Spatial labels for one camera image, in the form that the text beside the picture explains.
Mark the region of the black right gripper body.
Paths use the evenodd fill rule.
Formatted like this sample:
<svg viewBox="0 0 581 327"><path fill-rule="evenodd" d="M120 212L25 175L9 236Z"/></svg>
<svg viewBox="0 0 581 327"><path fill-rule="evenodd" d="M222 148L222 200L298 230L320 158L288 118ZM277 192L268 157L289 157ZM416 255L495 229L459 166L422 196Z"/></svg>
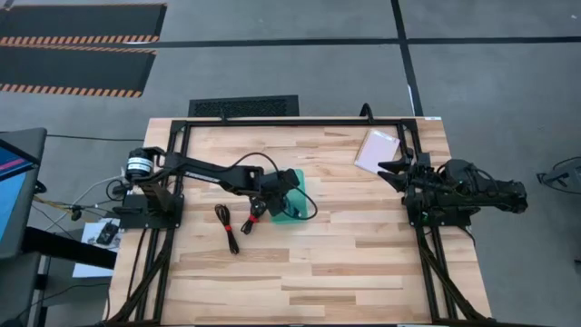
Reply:
<svg viewBox="0 0 581 327"><path fill-rule="evenodd" d="M405 169L406 183L404 196L413 197L417 192L436 192L439 188L439 175L431 166L411 164Z"/></svg>

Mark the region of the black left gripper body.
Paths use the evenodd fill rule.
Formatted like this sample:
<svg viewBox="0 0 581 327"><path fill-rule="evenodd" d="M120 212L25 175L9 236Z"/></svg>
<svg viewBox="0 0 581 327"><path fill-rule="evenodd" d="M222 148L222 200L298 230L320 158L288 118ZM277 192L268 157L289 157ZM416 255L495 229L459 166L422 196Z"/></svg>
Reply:
<svg viewBox="0 0 581 327"><path fill-rule="evenodd" d="M267 201L281 201L299 184L299 177L293 169L267 173L261 177L261 197Z"/></svg>

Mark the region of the teal plastic bin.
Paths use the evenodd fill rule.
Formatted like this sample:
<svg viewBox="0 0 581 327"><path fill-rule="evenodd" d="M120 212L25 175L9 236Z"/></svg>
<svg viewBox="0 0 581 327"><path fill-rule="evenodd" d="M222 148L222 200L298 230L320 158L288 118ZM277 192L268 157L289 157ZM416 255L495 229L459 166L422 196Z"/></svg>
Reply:
<svg viewBox="0 0 581 327"><path fill-rule="evenodd" d="M272 223L288 224L299 223L308 216L308 200L303 194L305 191L305 179L302 170L294 170L299 177L300 184L298 187L290 190L286 197L288 199L288 206L285 213L277 214L270 218Z"/></svg>

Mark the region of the black floor vent grate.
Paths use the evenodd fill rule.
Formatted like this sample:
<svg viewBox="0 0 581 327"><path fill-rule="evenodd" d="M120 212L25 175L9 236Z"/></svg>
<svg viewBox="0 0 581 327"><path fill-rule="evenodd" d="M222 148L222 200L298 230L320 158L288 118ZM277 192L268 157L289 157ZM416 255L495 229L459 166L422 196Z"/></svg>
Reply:
<svg viewBox="0 0 581 327"><path fill-rule="evenodd" d="M189 117L273 117L300 116L297 95L192 99Z"/></svg>

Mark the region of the small black device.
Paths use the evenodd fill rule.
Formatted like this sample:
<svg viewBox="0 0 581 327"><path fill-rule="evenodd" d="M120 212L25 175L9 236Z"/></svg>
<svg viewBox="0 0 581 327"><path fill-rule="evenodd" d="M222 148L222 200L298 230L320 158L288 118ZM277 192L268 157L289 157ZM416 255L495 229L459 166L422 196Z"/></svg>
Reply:
<svg viewBox="0 0 581 327"><path fill-rule="evenodd" d="M118 232L119 226L115 223L108 222L104 225L95 241L100 245L110 245Z"/></svg>

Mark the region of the white paper sheets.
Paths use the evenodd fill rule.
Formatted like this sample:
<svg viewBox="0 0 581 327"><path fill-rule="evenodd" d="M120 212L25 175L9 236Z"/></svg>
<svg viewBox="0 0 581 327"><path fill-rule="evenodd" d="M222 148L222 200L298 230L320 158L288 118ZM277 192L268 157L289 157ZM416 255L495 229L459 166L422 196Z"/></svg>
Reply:
<svg viewBox="0 0 581 327"><path fill-rule="evenodd" d="M115 223L119 226L120 222L118 219L114 218L103 218L97 223L86 223L84 226L81 242L93 245L102 249L105 249L112 253L118 253L120 243L121 243L121 232L119 227L119 232L115 236L113 242L110 245L100 245L96 243L96 238L98 237L100 231L103 229L104 225L108 222ZM73 269L74 278L98 278L98 277L112 277L113 268L102 268L93 265L88 265L84 263L76 263Z"/></svg>

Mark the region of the black hazard-striped floor mat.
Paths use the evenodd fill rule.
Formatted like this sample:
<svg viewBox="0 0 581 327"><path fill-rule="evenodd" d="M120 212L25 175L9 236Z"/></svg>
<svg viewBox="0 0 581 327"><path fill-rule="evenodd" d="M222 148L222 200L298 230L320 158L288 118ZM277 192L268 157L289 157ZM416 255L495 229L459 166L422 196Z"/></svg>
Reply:
<svg viewBox="0 0 581 327"><path fill-rule="evenodd" d="M156 55L148 49L0 45L0 92L138 98Z"/></svg>
<svg viewBox="0 0 581 327"><path fill-rule="evenodd" d="M168 5L16 5L0 8L0 45L156 42Z"/></svg>

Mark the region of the monitor with blue screen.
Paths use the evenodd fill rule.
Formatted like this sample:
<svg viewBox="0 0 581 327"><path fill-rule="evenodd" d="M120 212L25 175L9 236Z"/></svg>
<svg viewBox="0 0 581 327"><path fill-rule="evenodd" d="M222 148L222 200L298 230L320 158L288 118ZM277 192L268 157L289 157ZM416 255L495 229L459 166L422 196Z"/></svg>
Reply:
<svg viewBox="0 0 581 327"><path fill-rule="evenodd" d="M34 169L0 182L0 260L21 252L46 136L45 128L0 133L0 144L4 141L39 162Z"/></svg>

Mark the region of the black aluminium table frame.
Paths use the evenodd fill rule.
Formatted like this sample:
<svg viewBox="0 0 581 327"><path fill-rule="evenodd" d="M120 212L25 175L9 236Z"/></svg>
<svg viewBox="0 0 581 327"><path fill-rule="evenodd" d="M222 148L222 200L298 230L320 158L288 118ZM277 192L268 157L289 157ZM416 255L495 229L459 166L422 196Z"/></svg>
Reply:
<svg viewBox="0 0 581 327"><path fill-rule="evenodd" d="M145 142L199 160L302 170L318 215L241 232L246 198L195 180L172 183L185 201L168 232L124 233L99 327L321 325L442 322L458 308L419 254L421 231L400 196L356 167L370 129L450 157L441 121L424 118L283 117L229 122L153 118Z"/></svg>

